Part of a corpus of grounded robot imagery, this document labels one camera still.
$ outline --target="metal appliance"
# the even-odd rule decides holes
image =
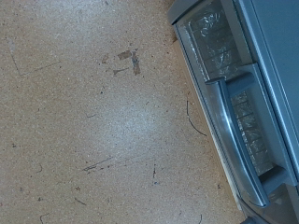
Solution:
[[[299,1],[168,11],[246,224],[299,223]]]

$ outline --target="beige floor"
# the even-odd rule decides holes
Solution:
[[[1,224],[243,220],[188,121],[171,2],[0,1]]]

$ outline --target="metal edge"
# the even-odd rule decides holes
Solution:
[[[201,0],[176,0],[168,9],[167,18],[173,25]]]

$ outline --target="floor stain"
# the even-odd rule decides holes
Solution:
[[[104,57],[102,59],[102,63],[107,63],[108,58],[109,58],[109,54],[107,53],[104,55]]]
[[[132,53],[130,50],[126,50],[125,52],[120,53],[118,56],[119,56],[120,60],[124,60],[124,59],[130,58],[132,56]]]
[[[133,71],[134,74],[140,74],[140,67],[139,67],[139,60],[138,57],[136,56],[136,51],[132,51],[132,64],[133,64]]]

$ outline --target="dark scratch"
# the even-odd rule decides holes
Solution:
[[[47,214],[42,215],[42,216],[39,217],[39,220],[41,221],[42,224],[44,224],[42,217],[45,217],[45,216],[47,216],[47,215],[49,215],[49,214],[50,214],[50,213],[47,213]]]
[[[13,56],[12,53],[10,53],[10,55],[11,55],[12,61],[14,62],[15,66],[16,66],[16,69],[17,69],[19,75],[21,76],[21,72],[20,72],[20,70],[19,70],[19,68],[18,68],[18,65],[16,64],[16,61],[15,61],[15,57]]]
[[[80,204],[86,205],[86,203],[83,203],[82,201],[78,200],[77,198],[75,198],[75,201],[80,203]]]
[[[51,63],[51,64],[48,64],[48,65],[46,65],[46,66],[39,67],[39,68],[33,70],[32,72],[24,73],[24,74],[22,74],[22,75],[28,75],[28,74],[30,74],[30,73],[34,73],[34,72],[40,71],[40,70],[42,70],[42,69],[44,69],[44,68],[48,68],[48,67],[54,66],[54,65],[57,64],[57,63]]]
[[[115,75],[117,75],[119,72],[122,72],[122,71],[127,70],[127,69],[129,69],[129,68],[127,67],[127,68],[123,68],[123,69],[119,69],[119,70],[113,70],[113,74],[114,74],[114,76],[115,76]]]
[[[94,169],[98,164],[101,164],[101,163],[103,163],[104,161],[109,161],[109,160],[111,160],[111,159],[113,159],[113,157],[110,157],[110,158],[105,159],[105,160],[103,160],[103,161],[99,161],[99,162],[97,162],[97,163],[94,164],[94,165],[91,165],[91,166],[88,166],[88,167],[84,168],[82,171],[89,171],[89,170],[91,170],[91,169]]]
[[[152,178],[155,178],[155,175],[156,175],[156,164],[153,165]]]
[[[93,118],[94,116],[96,116],[96,114],[93,114],[93,115],[90,115],[90,116],[86,115],[86,118],[90,119],[90,118]]]
[[[188,120],[189,120],[189,123],[193,126],[193,128],[200,134],[202,134],[203,136],[206,136],[205,133],[202,133],[200,132],[197,128],[195,128],[195,126],[193,125],[191,119],[190,119],[190,115],[189,115],[189,101],[187,100],[187,116],[188,116]]]
[[[42,172],[42,171],[43,171],[43,167],[41,166],[41,164],[40,164],[40,163],[39,163],[39,166],[40,166],[40,170],[39,170],[39,171],[37,171],[37,172],[36,172],[36,174],[37,174],[37,173],[40,173],[40,172]]]
[[[202,223],[202,220],[203,220],[203,215],[200,215],[200,221],[198,224],[201,224]]]

